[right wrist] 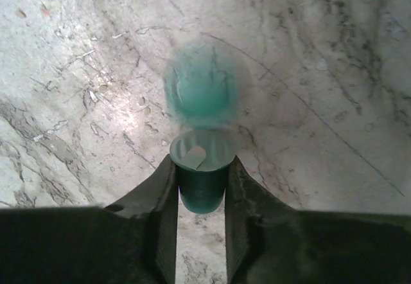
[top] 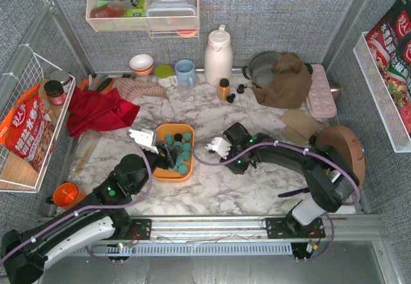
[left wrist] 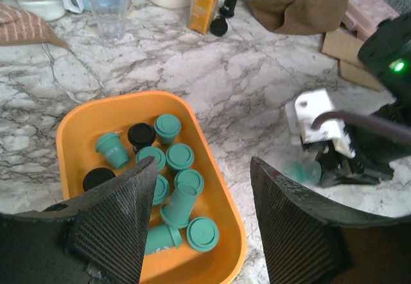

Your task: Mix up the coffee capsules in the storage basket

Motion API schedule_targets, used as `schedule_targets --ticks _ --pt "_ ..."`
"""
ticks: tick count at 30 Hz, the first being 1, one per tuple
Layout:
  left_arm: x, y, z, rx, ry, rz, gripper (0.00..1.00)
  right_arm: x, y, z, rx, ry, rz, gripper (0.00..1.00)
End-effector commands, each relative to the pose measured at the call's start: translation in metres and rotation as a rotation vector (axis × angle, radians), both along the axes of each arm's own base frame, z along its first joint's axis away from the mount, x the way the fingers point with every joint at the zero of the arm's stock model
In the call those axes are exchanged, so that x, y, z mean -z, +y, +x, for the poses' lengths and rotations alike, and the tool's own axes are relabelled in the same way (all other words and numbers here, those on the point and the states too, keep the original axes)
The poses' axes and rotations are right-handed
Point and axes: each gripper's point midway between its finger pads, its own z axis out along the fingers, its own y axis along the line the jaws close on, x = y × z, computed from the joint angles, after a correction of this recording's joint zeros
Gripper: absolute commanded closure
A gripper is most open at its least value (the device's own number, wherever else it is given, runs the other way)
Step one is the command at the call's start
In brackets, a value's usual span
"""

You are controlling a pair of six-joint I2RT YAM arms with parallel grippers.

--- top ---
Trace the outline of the black coffee capsule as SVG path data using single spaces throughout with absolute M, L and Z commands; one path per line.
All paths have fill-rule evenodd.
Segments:
M 174 135 L 173 138 L 175 141 L 182 141 L 182 134 L 177 133 Z

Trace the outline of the brown cardboard sheet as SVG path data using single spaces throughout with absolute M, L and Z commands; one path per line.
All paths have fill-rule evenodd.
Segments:
M 296 145 L 305 145 L 312 135 L 321 128 L 321 124 L 300 109 L 289 110 L 280 118 L 286 124 L 283 136 Z

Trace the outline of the green capsule late added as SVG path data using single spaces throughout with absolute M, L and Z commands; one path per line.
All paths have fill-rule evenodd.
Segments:
M 188 172 L 188 167 L 185 164 L 181 164 L 177 168 L 178 173 L 184 175 Z

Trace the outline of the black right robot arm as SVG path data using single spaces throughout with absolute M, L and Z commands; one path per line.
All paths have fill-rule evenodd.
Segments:
M 241 123 L 223 132 L 228 141 L 225 166 L 232 173 L 243 175 L 258 163 L 282 166 L 301 174 L 309 197 L 300 201 L 286 216 L 288 227 L 296 232 L 307 227 L 325 213 L 334 213 L 348 198 L 359 196 L 360 181 L 346 161 L 332 146 L 303 148 L 278 141 L 267 134 L 251 136 Z

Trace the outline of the orange plastic storage basket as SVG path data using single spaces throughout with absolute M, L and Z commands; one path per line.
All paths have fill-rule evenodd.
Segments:
M 180 153 L 179 155 L 183 152 L 182 149 L 182 144 L 187 142 L 184 141 L 183 134 L 186 132 L 190 132 L 192 134 L 192 139 L 190 142 L 191 143 L 191 150 L 189 151 L 191 153 L 191 157 L 188 161 L 184 161 L 183 164 L 185 164 L 188 167 L 188 172 L 184 175 L 178 173 L 177 168 L 178 166 L 175 165 L 174 169 L 169 169 L 165 170 L 162 168 L 157 168 L 154 173 L 153 177 L 157 179 L 158 181 L 162 182 L 184 182 L 188 180 L 192 170 L 193 170 L 193 156 L 192 156 L 192 148 L 194 146 L 195 142 L 195 131 L 193 128 L 185 123 L 165 123 L 157 127 L 157 141 L 165 141 L 165 135 L 171 134 L 174 136 L 175 134 L 179 133 L 182 134 L 182 141 L 175 141 L 174 138 L 174 143 L 172 145 L 179 146 L 180 147 Z

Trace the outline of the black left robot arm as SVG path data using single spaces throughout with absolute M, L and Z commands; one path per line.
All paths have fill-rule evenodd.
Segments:
M 46 269 L 92 242 L 128 233 L 132 220 L 126 208 L 152 180 L 156 168 L 175 166 L 178 149 L 158 143 L 157 151 L 124 156 L 108 177 L 77 205 L 35 228 L 13 229 L 1 240 L 1 265 L 10 283 L 34 283 Z

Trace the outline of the green capsule top edge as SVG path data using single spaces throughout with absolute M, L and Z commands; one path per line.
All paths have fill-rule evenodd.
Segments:
M 191 153 L 189 151 L 183 151 L 180 156 L 183 158 L 184 161 L 188 161 L 191 157 Z

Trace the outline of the green capsule number 3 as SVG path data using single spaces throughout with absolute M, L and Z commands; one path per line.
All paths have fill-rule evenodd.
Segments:
M 183 134 L 184 141 L 190 142 L 192 139 L 192 134 L 190 132 L 186 132 Z

